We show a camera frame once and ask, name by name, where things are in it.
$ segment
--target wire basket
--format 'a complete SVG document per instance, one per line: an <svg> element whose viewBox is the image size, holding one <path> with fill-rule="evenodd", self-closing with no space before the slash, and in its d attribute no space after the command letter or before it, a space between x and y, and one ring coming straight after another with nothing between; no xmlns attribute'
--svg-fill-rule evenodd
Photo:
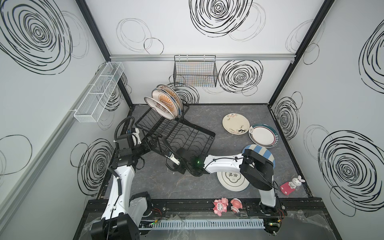
<svg viewBox="0 0 384 240"><path fill-rule="evenodd" d="M174 86L216 87L215 55L175 55Z"/></svg>
<svg viewBox="0 0 384 240"><path fill-rule="evenodd" d="M122 73L122 62L108 62L73 115L79 122L97 122Z"/></svg>
<svg viewBox="0 0 384 240"><path fill-rule="evenodd" d="M192 151L196 156L207 154L214 139L215 133L194 125L184 119L184 114L189 106L184 105L184 113L177 120L169 120L149 108L136 122L136 127L141 129L147 141L153 145L154 152L165 156L168 154L162 138L165 137L176 152L179 148Z"/></svg>

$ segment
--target orange sunburst pattern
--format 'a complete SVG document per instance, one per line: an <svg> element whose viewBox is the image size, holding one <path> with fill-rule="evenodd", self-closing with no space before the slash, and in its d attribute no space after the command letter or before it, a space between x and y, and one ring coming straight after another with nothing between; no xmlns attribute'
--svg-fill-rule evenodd
<svg viewBox="0 0 384 240"><path fill-rule="evenodd" d="M164 103L164 105L166 105L171 112L175 111L175 105L168 96L160 94L159 101Z"/></svg>

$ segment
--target strawberry bear figurine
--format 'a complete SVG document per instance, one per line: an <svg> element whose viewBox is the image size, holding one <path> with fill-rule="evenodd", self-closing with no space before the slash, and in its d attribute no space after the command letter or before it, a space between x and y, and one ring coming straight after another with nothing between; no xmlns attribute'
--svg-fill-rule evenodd
<svg viewBox="0 0 384 240"><path fill-rule="evenodd" d="M222 212L227 212L228 199L225 197L214 201L214 213L221 217Z"/></svg>

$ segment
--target white rabbit figurine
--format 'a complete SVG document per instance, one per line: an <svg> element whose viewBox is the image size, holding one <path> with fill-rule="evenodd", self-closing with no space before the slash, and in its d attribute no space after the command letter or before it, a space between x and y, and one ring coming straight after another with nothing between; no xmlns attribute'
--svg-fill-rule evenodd
<svg viewBox="0 0 384 240"><path fill-rule="evenodd" d="M302 182L305 182L305 180L301 179L301 176L299 175L297 178L292 178L292 182L289 182L288 184L291 188L295 189L296 187L301 186Z"/></svg>

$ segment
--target pink base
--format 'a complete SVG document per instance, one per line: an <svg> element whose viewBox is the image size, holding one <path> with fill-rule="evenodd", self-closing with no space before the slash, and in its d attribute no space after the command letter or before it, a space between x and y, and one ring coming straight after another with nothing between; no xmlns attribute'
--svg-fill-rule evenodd
<svg viewBox="0 0 384 240"><path fill-rule="evenodd" d="M291 188L288 184L288 182L284 183L283 185L280 186L280 190L282 191L283 194L289 195L291 194L295 189Z"/></svg>

